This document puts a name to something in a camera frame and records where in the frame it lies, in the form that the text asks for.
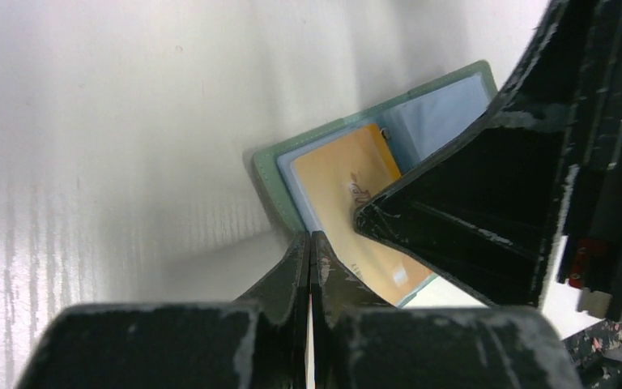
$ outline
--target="white wall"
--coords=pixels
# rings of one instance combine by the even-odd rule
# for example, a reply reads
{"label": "white wall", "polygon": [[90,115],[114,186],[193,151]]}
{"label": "white wall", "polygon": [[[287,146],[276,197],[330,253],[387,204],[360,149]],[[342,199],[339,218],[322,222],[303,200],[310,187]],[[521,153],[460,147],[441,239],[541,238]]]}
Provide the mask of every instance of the white wall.
{"label": "white wall", "polygon": [[502,84],[545,4],[0,0],[0,387],[69,304],[246,289],[268,262],[196,258],[271,228],[254,149],[481,58]]}

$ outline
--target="black plastic part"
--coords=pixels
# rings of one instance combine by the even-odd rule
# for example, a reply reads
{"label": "black plastic part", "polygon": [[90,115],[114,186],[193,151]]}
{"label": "black plastic part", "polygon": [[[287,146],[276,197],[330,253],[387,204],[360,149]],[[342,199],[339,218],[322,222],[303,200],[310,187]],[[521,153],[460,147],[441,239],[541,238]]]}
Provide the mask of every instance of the black plastic part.
{"label": "black plastic part", "polygon": [[487,112],[357,209],[355,225],[498,305],[539,304],[563,233],[560,282],[580,239],[607,240],[586,286],[614,294],[618,318],[622,0],[552,1]]}
{"label": "black plastic part", "polygon": [[305,387],[309,248],[297,236],[233,303],[69,308],[19,387]]}
{"label": "black plastic part", "polygon": [[397,310],[338,261],[323,233],[312,240],[316,387],[580,387],[536,311]]}
{"label": "black plastic part", "polygon": [[622,360],[611,355],[622,350],[622,320],[604,320],[564,341],[584,387],[622,388]]}

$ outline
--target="card holder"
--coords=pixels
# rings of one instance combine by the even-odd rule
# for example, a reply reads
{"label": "card holder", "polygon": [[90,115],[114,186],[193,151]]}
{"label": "card holder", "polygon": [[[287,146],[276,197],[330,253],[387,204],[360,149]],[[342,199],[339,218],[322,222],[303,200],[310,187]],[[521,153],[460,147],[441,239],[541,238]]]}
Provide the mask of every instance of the card holder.
{"label": "card holder", "polygon": [[284,178],[294,156],[375,122],[386,129],[388,146],[404,173],[465,130],[495,94],[490,66],[479,61],[372,108],[262,149],[252,158],[262,201],[285,229],[305,231]]}

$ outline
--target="white surface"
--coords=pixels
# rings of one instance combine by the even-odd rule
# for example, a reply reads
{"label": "white surface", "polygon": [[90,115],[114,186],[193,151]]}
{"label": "white surface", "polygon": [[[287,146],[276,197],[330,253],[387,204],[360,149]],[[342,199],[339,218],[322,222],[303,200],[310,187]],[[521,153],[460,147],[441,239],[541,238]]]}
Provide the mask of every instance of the white surface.
{"label": "white surface", "polygon": [[[562,237],[556,253],[564,253],[566,237]],[[552,280],[559,273],[559,261],[554,262]],[[549,319],[561,338],[571,336],[585,327],[591,326],[599,319],[589,316],[586,312],[576,312],[581,291],[567,284],[552,281],[547,289],[542,305],[542,313]]]}
{"label": "white surface", "polygon": [[437,277],[421,289],[404,308],[450,308],[450,307],[485,307],[482,302],[457,288],[442,277]]}
{"label": "white surface", "polygon": [[0,0],[0,388],[64,306],[246,289],[268,262],[198,257],[270,230],[253,150],[481,58],[502,84],[546,2]]}

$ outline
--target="red component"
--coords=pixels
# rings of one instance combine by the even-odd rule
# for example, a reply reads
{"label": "red component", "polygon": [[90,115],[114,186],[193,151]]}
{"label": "red component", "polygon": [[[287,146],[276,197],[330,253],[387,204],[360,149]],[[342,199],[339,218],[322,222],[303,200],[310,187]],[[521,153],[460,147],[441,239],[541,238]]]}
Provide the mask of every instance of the red component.
{"label": "red component", "polygon": [[571,272],[569,273],[569,285],[577,289],[582,289],[586,272],[590,266],[590,260],[605,255],[607,255],[607,243],[605,241],[590,239],[588,237],[578,241],[576,258],[573,260]]}

